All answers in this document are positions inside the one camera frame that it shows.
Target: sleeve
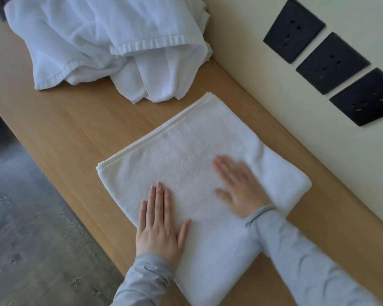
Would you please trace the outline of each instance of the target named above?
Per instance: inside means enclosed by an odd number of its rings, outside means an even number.
[[[173,278],[173,269],[164,259],[153,254],[139,255],[111,306],[158,306]]]
[[[277,210],[259,209],[247,226],[299,306],[381,305]]]

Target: crumpled white cloth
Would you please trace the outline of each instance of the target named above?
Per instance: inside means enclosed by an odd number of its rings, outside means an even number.
[[[11,0],[11,29],[30,51],[34,84],[47,89],[111,76],[133,103],[181,99],[212,54],[201,0]]]
[[[216,154],[246,161],[283,215],[312,185],[211,93],[97,166],[135,226],[140,202],[156,181],[174,194],[176,225],[192,219],[175,280],[193,306],[218,305],[261,250],[249,241],[246,220],[214,195],[222,186],[211,169]]]

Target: electrical outlet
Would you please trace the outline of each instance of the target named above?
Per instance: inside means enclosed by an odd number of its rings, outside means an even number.
[[[270,48],[292,63],[325,27],[297,0],[288,0],[264,38]]]
[[[383,117],[383,72],[376,68],[330,101],[358,126]]]
[[[326,94],[370,64],[335,33],[296,68],[313,87]]]

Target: beige wall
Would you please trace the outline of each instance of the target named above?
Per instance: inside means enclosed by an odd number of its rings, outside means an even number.
[[[286,0],[204,1],[214,58],[383,220],[383,119],[359,128],[329,102],[374,67],[383,70],[383,0],[298,0],[327,27],[291,65],[263,42]],[[295,69],[332,31],[372,65],[323,96]]]

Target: gray sleeve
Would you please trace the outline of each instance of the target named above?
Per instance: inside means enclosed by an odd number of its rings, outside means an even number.
[[[173,278],[173,269],[164,259],[152,254],[139,255],[111,306],[158,306]]]
[[[258,210],[247,226],[299,306],[381,303],[275,210]]]

